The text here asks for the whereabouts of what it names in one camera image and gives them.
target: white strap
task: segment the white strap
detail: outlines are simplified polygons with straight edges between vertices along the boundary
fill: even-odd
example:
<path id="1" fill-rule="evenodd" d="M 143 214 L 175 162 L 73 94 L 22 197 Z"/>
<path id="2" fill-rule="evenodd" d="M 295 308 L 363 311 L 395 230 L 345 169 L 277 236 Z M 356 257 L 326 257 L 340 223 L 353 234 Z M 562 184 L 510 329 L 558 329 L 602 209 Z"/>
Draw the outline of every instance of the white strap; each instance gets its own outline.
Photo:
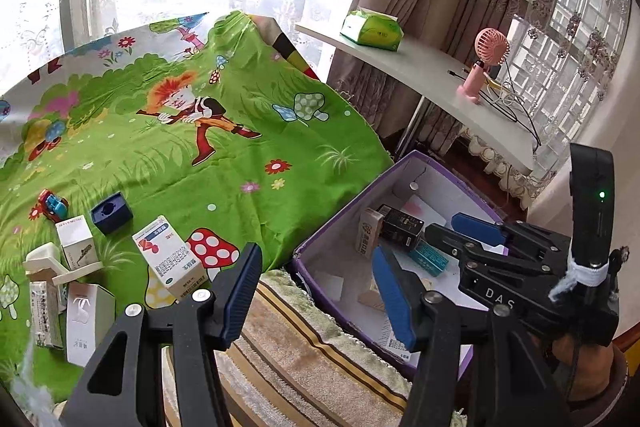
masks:
<path id="1" fill-rule="evenodd" d="M 609 263 L 604 264 L 599 268 L 588 268 L 586 266 L 580 266 L 574 260 L 574 254 L 572 247 L 574 245 L 573 239 L 569 244 L 569 255 L 566 257 L 566 273 L 558 283 L 551 288 L 549 292 L 549 300 L 551 302 L 558 301 L 561 294 L 573 290 L 577 283 L 584 284 L 589 287 L 599 286 L 606 278 L 609 272 Z"/>

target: handheld fan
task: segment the handheld fan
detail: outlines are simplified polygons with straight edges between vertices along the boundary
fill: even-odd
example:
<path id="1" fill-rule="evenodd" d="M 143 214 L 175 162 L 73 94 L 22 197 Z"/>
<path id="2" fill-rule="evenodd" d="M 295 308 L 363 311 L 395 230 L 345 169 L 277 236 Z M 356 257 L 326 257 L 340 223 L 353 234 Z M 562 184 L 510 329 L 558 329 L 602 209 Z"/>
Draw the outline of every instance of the handheld fan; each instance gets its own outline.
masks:
<path id="1" fill-rule="evenodd" d="M 472 102 L 479 103 L 478 93 L 484 86 L 487 71 L 491 66 L 498 66 L 504 62 L 509 54 L 509 41 L 495 28 L 485 28 L 476 37 L 476 54 L 478 61 L 466 77 L 465 83 L 458 88 Z"/>

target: metal bolt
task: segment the metal bolt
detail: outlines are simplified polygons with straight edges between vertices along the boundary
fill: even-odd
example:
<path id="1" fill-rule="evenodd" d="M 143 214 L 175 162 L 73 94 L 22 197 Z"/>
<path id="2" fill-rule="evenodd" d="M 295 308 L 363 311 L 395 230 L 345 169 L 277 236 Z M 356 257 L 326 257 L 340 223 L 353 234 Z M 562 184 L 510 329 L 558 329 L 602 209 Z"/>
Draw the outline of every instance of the metal bolt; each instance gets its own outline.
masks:
<path id="1" fill-rule="evenodd" d="M 494 306 L 494 313 L 498 317 L 508 317 L 511 314 L 511 310 L 506 304 L 496 304 Z"/>
<path id="2" fill-rule="evenodd" d="M 442 294 L 438 292 L 427 292 L 424 294 L 424 300 L 426 300 L 429 304 L 438 304 L 442 301 Z"/>
<path id="3" fill-rule="evenodd" d="M 142 306 L 139 304 L 130 304 L 124 310 L 124 312 L 129 315 L 129 317 L 135 317 L 136 315 L 140 315 L 142 313 Z"/>
<path id="4" fill-rule="evenodd" d="M 211 292 L 206 289 L 196 290 L 191 295 L 191 298 L 196 302 L 204 302 L 211 296 Z"/>

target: cartoon boy with orange hair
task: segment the cartoon boy with orange hair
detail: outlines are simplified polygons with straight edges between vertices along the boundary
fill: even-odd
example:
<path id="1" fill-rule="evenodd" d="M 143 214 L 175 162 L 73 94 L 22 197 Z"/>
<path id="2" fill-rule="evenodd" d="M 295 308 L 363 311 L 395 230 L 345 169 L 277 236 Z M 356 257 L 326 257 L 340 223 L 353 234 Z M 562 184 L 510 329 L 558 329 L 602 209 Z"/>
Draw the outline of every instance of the cartoon boy with orange hair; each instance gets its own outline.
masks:
<path id="1" fill-rule="evenodd" d="M 226 110 L 215 98 L 195 96 L 191 90 L 195 76 L 193 71 L 188 71 L 181 76 L 169 76 L 161 80 L 149 91 L 146 97 L 146 110 L 138 111 L 138 114 L 156 116 L 164 124 L 177 121 L 195 124 L 198 155 L 191 162 L 192 166 L 204 162 L 216 151 L 207 140 L 207 129 L 210 127 L 218 127 L 248 139 L 262 136 L 259 132 L 252 131 L 224 116 Z M 178 114 L 158 112 L 161 107 L 177 109 Z"/>

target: table leg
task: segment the table leg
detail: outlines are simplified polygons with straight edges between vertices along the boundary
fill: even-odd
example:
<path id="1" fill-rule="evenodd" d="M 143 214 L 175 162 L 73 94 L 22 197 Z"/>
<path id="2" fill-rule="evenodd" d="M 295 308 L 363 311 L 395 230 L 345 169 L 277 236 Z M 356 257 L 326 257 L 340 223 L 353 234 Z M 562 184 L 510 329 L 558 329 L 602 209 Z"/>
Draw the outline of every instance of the table leg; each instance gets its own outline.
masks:
<path id="1" fill-rule="evenodd" d="M 411 117 L 411 121 L 409 125 L 402 133 L 402 137 L 396 146 L 396 151 L 394 152 L 394 160 L 398 161 L 402 156 L 406 155 L 415 142 L 415 134 L 418 131 L 418 127 L 422 123 L 422 118 L 427 113 L 428 108 L 431 105 L 431 101 L 427 100 L 425 97 L 420 97 L 420 102 L 418 102 L 417 107 L 415 108 L 414 115 Z"/>

